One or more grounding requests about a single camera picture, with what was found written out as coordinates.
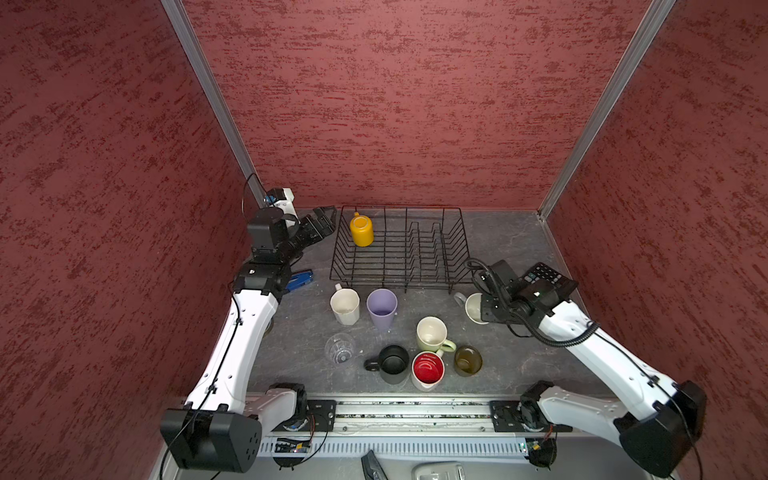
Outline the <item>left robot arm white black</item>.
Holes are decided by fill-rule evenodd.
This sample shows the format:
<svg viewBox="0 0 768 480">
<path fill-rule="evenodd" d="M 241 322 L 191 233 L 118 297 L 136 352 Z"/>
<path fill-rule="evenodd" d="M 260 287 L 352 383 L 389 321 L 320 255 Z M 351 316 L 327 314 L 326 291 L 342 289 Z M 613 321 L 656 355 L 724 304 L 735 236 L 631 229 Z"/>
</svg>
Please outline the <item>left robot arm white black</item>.
<svg viewBox="0 0 768 480">
<path fill-rule="evenodd" d="M 276 383 L 246 411 L 248 382 L 264 334 L 287 292 L 292 265 L 303 251 L 331 236 L 333 206 L 302 218 L 280 207 L 260 209 L 247 225 L 251 257 L 230 289 L 231 304 L 208 365 L 184 405 L 165 411 L 160 433 L 164 460 L 182 470 L 245 473 L 264 434 L 307 415 L 303 385 Z"/>
</svg>

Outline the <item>grey white mug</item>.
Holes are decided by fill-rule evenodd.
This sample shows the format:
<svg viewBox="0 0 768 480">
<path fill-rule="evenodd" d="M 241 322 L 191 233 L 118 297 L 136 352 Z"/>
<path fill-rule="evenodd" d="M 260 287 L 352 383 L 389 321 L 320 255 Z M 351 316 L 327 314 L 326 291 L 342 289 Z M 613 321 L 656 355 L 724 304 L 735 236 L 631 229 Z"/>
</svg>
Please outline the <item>grey white mug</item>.
<svg viewBox="0 0 768 480">
<path fill-rule="evenodd" d="M 473 323 L 478 325 L 487 325 L 486 321 L 482 320 L 482 294 L 479 292 L 466 296 L 460 292 L 456 292 L 453 295 L 456 303 L 464 309 L 466 317 Z"/>
</svg>

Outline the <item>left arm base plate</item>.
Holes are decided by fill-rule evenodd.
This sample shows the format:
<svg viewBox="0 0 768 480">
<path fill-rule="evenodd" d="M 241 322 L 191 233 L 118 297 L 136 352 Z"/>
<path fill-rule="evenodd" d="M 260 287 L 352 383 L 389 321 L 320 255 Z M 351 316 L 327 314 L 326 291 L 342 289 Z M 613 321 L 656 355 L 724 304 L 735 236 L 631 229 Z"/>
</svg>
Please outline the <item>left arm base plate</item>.
<svg viewBox="0 0 768 480">
<path fill-rule="evenodd" d="M 274 434 L 294 432 L 328 432 L 334 428 L 337 409 L 336 400 L 309 399 L 307 401 L 304 418 L 294 422 L 285 421 L 275 427 Z"/>
</svg>

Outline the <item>pale green mug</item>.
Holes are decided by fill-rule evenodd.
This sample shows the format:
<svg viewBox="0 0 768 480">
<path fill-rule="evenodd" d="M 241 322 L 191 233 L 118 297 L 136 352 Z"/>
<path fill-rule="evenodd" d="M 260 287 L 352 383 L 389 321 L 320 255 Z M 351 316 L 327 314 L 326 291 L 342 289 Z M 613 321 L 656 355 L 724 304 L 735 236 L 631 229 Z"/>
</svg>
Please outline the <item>pale green mug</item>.
<svg viewBox="0 0 768 480">
<path fill-rule="evenodd" d="M 456 344 L 448 339 L 445 323 L 434 316 L 422 318 L 416 327 L 417 342 L 421 351 L 455 352 Z"/>
</svg>

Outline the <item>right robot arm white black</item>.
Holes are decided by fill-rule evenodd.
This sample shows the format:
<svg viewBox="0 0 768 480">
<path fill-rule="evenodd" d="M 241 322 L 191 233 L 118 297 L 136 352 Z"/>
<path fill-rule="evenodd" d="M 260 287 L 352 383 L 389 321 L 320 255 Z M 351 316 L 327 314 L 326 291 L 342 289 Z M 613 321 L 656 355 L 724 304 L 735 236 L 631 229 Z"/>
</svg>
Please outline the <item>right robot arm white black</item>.
<svg viewBox="0 0 768 480">
<path fill-rule="evenodd" d="M 519 400 L 515 419 L 529 431 L 557 425 L 610 441 L 648 474 L 670 478 L 704 427 L 707 396 L 692 381 L 676 382 L 605 333 L 571 299 L 578 284 L 539 262 L 516 274 L 505 261 L 465 262 L 481 293 L 486 323 L 524 327 L 529 337 L 570 352 L 613 393 L 611 400 L 539 381 Z"/>
</svg>

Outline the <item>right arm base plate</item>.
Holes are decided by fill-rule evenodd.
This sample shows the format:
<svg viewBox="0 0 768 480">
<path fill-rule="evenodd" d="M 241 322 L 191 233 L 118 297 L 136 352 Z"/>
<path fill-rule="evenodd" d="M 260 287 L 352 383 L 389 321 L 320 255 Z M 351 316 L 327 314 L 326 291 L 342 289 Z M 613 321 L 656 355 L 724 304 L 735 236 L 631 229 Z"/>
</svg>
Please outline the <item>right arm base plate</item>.
<svg viewBox="0 0 768 480">
<path fill-rule="evenodd" d="M 536 401 L 492 400 L 490 418 L 497 433 L 570 433 L 572 427 L 553 424 L 546 419 Z"/>
</svg>

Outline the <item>yellow mug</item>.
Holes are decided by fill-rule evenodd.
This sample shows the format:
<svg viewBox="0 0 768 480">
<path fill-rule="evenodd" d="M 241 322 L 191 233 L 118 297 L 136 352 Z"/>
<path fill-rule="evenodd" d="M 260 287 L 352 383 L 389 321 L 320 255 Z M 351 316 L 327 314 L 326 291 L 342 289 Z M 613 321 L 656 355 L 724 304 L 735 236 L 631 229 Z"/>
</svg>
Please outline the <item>yellow mug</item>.
<svg viewBox="0 0 768 480">
<path fill-rule="evenodd" d="M 368 216 L 355 211 L 349 222 L 349 229 L 357 247 L 368 247 L 374 242 L 373 222 Z"/>
</svg>

